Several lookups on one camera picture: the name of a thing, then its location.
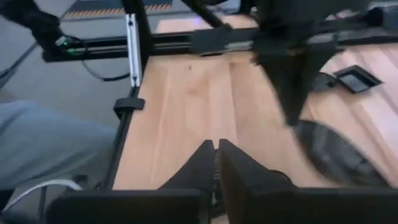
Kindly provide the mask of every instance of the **black tray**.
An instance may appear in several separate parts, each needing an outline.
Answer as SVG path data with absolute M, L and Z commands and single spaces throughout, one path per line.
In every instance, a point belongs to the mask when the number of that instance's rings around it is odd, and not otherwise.
M 335 72 L 337 82 L 352 94 L 361 93 L 383 82 L 358 65 L 353 65 Z

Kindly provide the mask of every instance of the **floor mat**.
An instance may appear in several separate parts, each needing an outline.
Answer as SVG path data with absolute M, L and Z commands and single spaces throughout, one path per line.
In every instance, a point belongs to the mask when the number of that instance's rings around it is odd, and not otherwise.
M 170 9 L 173 0 L 143 0 L 147 11 L 163 11 Z M 65 19 L 84 19 L 90 17 L 109 17 L 124 14 L 121 1 L 94 0 L 77 1 L 68 10 Z

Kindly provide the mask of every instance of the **gray pants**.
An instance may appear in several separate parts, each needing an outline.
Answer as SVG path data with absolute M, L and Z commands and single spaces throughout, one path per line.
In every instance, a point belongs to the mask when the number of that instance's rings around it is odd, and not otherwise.
M 102 179 L 114 130 L 32 103 L 0 103 L 0 190 L 71 175 Z

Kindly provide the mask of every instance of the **black bracket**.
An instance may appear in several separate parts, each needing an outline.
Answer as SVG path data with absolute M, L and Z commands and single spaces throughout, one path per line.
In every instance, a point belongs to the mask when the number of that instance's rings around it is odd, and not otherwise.
M 127 97 L 116 100 L 113 110 L 118 116 L 118 118 L 121 119 L 121 116 L 124 112 L 142 110 L 144 109 L 144 106 L 145 106 L 144 99 Z
M 191 52 L 201 56 L 223 54 L 229 44 L 232 30 L 229 24 L 213 29 L 196 30 L 190 36 Z

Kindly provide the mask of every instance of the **wooden table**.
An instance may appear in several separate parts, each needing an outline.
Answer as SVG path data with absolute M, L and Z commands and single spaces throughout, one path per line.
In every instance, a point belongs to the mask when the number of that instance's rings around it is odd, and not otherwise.
M 235 28 L 252 27 L 244 17 L 226 17 Z M 162 21 L 159 32 L 208 26 L 200 19 Z M 200 58 L 152 57 L 127 133 L 115 190 L 157 189 L 184 165 L 205 139 L 229 139 L 269 169 L 285 172 L 301 187 L 339 187 L 306 160 L 284 120 L 263 71 L 249 62 L 249 52 Z M 302 113 L 327 124 L 358 146 L 398 185 L 398 45 L 353 47 L 322 69 L 334 72 L 358 64 L 383 82 L 352 95 L 338 87 L 311 93 Z

